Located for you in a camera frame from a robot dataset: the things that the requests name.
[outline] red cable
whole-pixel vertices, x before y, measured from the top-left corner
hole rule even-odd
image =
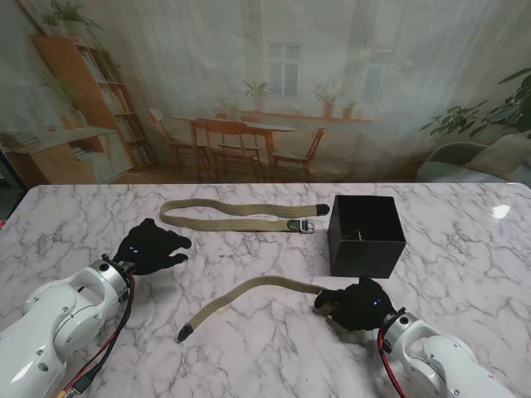
[[[110,340],[114,337],[114,334],[116,333],[116,331],[113,332],[113,334],[111,334],[109,336],[109,338],[103,343],[103,345],[101,346],[100,350],[98,351],[98,353],[96,355],[94,355],[92,357],[92,359],[90,361],[88,361],[82,368],[80,371],[77,372],[77,374],[74,376],[74,378],[70,381],[70,383],[68,383],[68,385],[66,385],[65,388],[63,388],[63,391],[67,391],[69,390],[70,388],[72,388],[72,386],[76,383],[76,381],[78,381],[84,374],[85,374],[85,370],[87,367],[89,367],[89,365],[103,352],[103,350],[106,349],[106,347],[109,345],[110,343]]]
[[[398,380],[395,377],[395,374],[392,372],[391,366],[389,365],[389,361],[387,360],[387,357],[383,351],[383,332],[380,330],[378,333],[378,352],[380,354],[380,357],[382,358],[383,367],[385,367],[385,370],[387,374],[389,375],[389,378],[391,379],[392,385],[395,387],[395,390],[397,390],[398,395],[400,398],[406,398],[406,394],[404,394],[404,391],[400,387],[400,384],[398,384]]]

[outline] metal buckle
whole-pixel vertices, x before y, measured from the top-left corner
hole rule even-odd
[[[287,226],[290,231],[300,232],[301,234],[313,234],[315,231],[314,222],[305,218],[302,220],[289,220]]]

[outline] belt tip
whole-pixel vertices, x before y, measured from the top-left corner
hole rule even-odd
[[[192,326],[187,323],[183,326],[183,328],[179,331],[179,334],[177,335],[177,342],[183,342],[193,333]]]
[[[317,216],[326,216],[329,214],[330,206],[325,204],[315,205],[317,208]]]

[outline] fabric belt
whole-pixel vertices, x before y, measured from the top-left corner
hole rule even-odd
[[[276,275],[267,275],[259,276],[257,278],[249,279],[243,284],[236,286],[229,293],[216,298],[215,300],[208,303],[206,306],[201,308],[198,313],[196,313],[192,319],[190,319],[183,328],[179,331],[177,341],[183,342],[190,336],[194,330],[212,313],[216,312],[219,308],[222,308],[240,297],[247,290],[253,289],[257,286],[263,286],[265,284],[270,284],[274,286],[280,286],[282,288],[294,290],[301,293],[310,293],[310,294],[319,294],[323,290],[327,290],[316,284],[305,284],[297,280],[285,278],[284,276]]]
[[[309,206],[279,206],[279,205],[229,205],[212,199],[184,199],[181,201],[167,201],[160,207],[160,218],[172,226],[181,226],[197,231],[260,231],[260,232],[299,232],[311,234],[314,232],[312,220],[268,221],[251,218],[197,220],[194,218],[169,216],[168,211],[186,207],[212,207],[230,216],[249,216],[253,214],[269,214],[281,218],[300,218],[307,216],[325,216],[330,207],[325,204]]]

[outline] black box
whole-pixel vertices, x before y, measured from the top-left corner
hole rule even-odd
[[[389,278],[406,245],[393,197],[337,195],[328,231],[332,276]]]

